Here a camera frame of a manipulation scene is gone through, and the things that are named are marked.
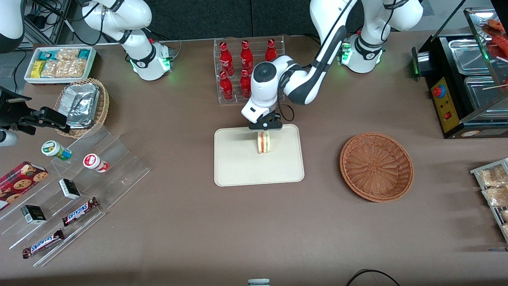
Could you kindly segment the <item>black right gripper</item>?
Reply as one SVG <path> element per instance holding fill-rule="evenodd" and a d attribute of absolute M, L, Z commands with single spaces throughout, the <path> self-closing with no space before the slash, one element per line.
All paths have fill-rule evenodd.
<path fill-rule="evenodd" d="M 30 109 L 26 102 L 32 100 L 0 87 L 0 126 L 2 129 L 21 131 L 28 135 L 35 135 L 37 127 L 53 128 L 63 133 L 69 133 L 71 128 L 67 125 L 67 117 L 58 111 L 42 107 L 40 110 Z"/>

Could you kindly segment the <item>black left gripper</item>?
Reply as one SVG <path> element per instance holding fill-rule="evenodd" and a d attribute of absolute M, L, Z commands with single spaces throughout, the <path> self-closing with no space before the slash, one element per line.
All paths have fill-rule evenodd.
<path fill-rule="evenodd" d="M 281 114 L 271 112 L 266 116 L 263 116 L 256 123 L 249 123 L 249 130 L 251 131 L 278 131 L 283 128 L 281 122 Z"/>

